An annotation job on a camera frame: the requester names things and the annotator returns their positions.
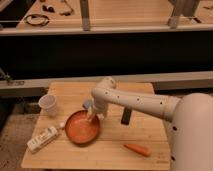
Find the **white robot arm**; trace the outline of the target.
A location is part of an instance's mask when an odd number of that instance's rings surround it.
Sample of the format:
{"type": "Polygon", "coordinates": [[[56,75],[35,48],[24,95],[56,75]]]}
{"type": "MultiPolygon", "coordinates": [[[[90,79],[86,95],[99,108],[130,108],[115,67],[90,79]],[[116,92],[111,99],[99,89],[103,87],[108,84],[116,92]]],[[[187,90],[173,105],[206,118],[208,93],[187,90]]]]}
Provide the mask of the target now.
{"type": "Polygon", "coordinates": [[[171,123],[170,171],[213,171],[213,97],[191,93],[183,98],[121,91],[105,77],[91,89],[89,117],[107,115],[116,104],[171,123]]]}

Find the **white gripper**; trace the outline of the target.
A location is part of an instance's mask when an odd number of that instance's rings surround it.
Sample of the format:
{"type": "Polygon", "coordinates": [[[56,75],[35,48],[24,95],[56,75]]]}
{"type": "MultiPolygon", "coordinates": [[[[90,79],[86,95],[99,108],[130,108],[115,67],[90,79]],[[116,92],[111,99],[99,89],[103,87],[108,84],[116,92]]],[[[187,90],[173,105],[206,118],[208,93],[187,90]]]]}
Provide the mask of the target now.
{"type": "Polygon", "coordinates": [[[95,116],[102,114],[107,116],[108,104],[94,99],[85,100],[82,104],[83,108],[87,111],[87,120],[92,121],[95,116]]]}

